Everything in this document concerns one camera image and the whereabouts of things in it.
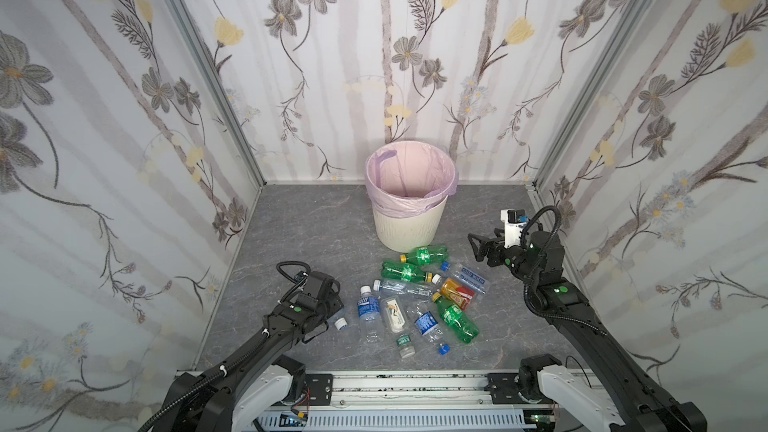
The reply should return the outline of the soda water bottle blue cap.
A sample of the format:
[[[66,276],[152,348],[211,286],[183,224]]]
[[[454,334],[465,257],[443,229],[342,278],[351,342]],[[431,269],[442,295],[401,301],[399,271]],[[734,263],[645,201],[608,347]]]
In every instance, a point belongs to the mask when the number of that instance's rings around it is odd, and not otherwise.
[[[440,270],[476,293],[488,292],[488,280],[460,262],[443,262]]]

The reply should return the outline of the water bottle white cap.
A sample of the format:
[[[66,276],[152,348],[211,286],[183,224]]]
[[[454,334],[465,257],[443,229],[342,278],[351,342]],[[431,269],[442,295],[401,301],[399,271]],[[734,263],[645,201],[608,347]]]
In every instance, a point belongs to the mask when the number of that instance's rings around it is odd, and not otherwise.
[[[384,334],[384,324],[379,301],[373,294],[370,286],[364,285],[360,288],[357,312],[360,327],[366,341],[369,343],[380,341]]]

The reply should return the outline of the orange red drink bottle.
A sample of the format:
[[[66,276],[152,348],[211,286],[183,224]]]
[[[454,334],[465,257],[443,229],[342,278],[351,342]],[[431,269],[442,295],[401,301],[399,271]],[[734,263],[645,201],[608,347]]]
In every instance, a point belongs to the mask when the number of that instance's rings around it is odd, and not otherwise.
[[[440,276],[438,285],[439,293],[462,311],[466,311],[477,296],[471,287],[455,278]]]

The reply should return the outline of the white label small bottle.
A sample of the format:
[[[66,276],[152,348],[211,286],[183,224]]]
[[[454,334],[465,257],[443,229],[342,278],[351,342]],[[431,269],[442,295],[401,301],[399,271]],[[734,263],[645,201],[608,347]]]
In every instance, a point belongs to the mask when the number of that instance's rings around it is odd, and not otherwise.
[[[394,334],[403,333],[407,329],[405,310],[396,296],[384,297],[379,300],[384,323]]]

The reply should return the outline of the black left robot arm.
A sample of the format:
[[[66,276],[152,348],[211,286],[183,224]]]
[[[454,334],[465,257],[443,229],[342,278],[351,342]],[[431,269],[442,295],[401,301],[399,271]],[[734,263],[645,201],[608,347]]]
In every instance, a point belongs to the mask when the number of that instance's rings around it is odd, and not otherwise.
[[[343,308],[337,279],[301,261],[291,288],[263,318],[263,325],[235,352],[200,372],[180,372],[159,411],[141,431],[241,431],[271,405],[305,392],[304,365],[285,356],[330,328]]]

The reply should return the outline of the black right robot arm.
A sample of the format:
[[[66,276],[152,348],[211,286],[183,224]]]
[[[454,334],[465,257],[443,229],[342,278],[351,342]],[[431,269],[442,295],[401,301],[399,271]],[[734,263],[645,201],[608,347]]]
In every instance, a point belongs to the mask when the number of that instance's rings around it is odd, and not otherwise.
[[[633,360],[599,319],[586,295],[564,276],[560,210],[544,206],[525,218],[501,212],[493,236],[470,234],[478,262],[503,266],[523,284],[523,301],[563,335],[585,360],[604,391],[579,380],[554,357],[521,361],[517,391],[529,401],[549,399],[589,431],[705,431],[704,413],[680,402]]]

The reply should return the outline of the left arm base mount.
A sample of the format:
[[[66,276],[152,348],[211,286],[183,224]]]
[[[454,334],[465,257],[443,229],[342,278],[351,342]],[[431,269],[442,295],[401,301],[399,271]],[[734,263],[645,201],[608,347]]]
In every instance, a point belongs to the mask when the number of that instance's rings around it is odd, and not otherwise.
[[[274,365],[282,368],[291,379],[288,394],[279,401],[285,406],[329,406],[331,403],[334,375],[309,373],[306,365],[281,355]]]

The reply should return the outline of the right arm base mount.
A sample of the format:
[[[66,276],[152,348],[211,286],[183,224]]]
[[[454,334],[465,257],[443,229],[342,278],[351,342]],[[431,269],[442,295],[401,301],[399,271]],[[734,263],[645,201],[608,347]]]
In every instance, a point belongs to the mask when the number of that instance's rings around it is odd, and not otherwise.
[[[540,390],[538,373],[548,366],[561,366],[562,362],[551,354],[540,354],[520,361],[516,372],[488,373],[484,391],[494,405],[553,404]]]

